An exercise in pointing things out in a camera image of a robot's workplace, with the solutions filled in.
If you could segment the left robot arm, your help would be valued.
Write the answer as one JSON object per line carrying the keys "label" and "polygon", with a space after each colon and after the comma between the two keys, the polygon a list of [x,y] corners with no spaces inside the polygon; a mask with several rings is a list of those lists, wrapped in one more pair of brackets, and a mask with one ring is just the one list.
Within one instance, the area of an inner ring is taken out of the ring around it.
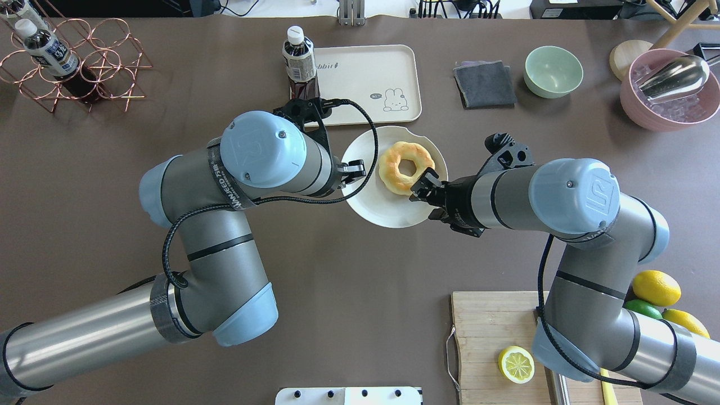
{"label": "left robot arm", "polygon": [[190,269],[162,274],[107,300],[2,334],[2,403],[129,357],[211,332],[221,346],[247,343],[278,320],[277,303],[245,210],[274,192],[326,203],[368,179],[372,162],[342,163],[311,113],[254,111],[206,148],[148,171],[139,196],[151,219],[182,240]]}

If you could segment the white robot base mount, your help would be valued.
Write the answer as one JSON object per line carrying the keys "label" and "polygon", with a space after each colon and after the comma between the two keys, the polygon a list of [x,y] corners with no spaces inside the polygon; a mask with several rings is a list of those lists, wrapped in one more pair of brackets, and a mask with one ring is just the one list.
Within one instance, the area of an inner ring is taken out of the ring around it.
{"label": "white robot base mount", "polygon": [[405,385],[281,389],[275,404],[423,404],[422,389]]}

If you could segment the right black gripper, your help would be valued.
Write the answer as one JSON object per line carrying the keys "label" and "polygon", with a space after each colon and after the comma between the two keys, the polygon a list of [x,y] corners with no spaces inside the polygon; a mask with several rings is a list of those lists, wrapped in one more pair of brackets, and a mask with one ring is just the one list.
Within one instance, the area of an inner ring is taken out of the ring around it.
{"label": "right black gripper", "polygon": [[430,220],[450,225],[453,231],[479,237],[484,231],[471,207],[471,193],[478,176],[466,176],[454,181],[442,181],[437,172],[423,172],[411,187],[409,201],[424,201],[434,205]]}

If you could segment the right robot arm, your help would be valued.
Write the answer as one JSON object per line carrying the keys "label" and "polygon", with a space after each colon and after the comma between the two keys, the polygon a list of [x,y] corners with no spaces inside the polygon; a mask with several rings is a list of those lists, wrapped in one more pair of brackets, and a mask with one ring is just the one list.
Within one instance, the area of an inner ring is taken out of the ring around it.
{"label": "right robot arm", "polygon": [[543,231],[566,243],[538,306],[538,338],[561,348],[545,357],[548,367],[571,366],[587,377],[602,367],[679,402],[718,403],[717,341],[623,307],[637,265],[664,251],[669,229],[658,211],[620,192],[606,164],[491,158],[478,174],[452,182],[425,169],[411,191],[413,201],[434,206],[431,219],[455,231],[475,237],[489,228]]}

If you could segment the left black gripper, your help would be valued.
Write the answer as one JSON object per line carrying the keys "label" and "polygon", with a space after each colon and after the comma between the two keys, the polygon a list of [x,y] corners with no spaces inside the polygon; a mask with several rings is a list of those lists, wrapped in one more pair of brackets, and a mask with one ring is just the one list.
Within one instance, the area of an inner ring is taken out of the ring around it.
{"label": "left black gripper", "polygon": [[365,176],[367,176],[367,170],[363,159],[352,160],[347,163],[333,160],[331,173],[323,187],[323,195],[324,197],[331,195],[340,185],[352,184]]}

